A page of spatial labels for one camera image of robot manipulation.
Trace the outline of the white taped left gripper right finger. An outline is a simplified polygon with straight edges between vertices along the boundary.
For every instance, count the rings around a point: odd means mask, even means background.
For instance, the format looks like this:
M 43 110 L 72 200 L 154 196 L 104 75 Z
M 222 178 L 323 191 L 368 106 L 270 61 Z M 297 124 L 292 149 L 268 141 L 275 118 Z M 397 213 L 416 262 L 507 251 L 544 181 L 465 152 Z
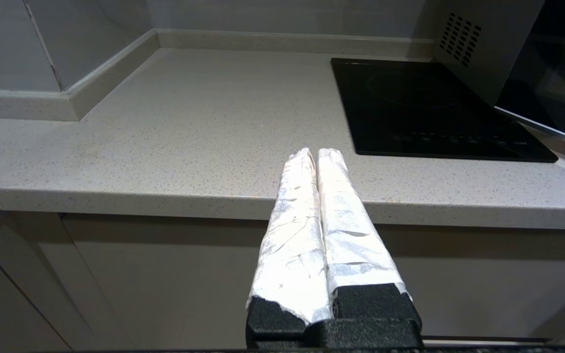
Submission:
M 343 154 L 318 153 L 323 239 L 333 317 L 318 344 L 420 344 L 422 322 L 348 176 Z

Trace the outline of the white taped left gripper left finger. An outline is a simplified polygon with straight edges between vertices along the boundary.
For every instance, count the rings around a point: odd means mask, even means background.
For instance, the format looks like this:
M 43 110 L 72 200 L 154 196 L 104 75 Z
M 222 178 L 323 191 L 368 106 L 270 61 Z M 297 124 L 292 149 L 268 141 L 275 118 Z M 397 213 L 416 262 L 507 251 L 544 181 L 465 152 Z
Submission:
M 308 327 L 333 317 L 317 171 L 308 148 L 284 164 L 245 310 L 249 349 L 300 347 Z

